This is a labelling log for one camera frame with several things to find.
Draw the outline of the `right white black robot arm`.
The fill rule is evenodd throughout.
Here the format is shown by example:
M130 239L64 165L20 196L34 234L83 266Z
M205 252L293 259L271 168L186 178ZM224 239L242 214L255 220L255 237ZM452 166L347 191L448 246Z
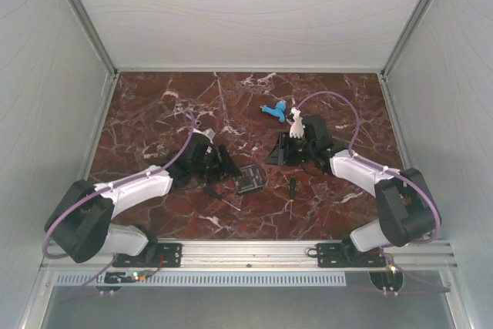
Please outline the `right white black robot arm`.
M345 263L358 265L376 248L430 243L438 236L441 216L419 170L389 168L336 145L321 116L303 119L301 129L300 137L280 133L265 163L295 167L312 162L376 200L377 219L351 231L340 247Z

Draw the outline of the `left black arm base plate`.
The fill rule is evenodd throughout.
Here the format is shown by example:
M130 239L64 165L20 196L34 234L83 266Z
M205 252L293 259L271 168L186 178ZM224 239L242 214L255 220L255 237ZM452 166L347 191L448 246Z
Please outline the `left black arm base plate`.
M147 246L136 256L119 254L113 267L125 268L175 268L181 266L183 245L181 243L155 243Z

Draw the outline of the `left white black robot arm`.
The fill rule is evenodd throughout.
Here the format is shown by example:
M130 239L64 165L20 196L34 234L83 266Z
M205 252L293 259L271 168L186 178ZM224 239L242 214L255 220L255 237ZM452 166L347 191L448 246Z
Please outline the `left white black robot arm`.
M159 254L156 236L137 225L114 224L114 219L147 200L181 190L192 180L214 184L241 172L224 145L214 146L214 133L193 130L183 147L164 164L110 183L74 182L45 224L42 252L49 259L50 242L62 248L61 257L81 264L98 253L133 258L142 266Z

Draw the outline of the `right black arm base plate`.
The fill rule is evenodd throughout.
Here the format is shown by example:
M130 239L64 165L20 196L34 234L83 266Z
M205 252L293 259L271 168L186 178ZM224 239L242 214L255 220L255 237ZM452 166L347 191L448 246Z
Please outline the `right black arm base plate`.
M321 268L382 268L387 266L387 261L378 250L360 252L348 242L317 243L315 247L308 248L308 257L317 261Z

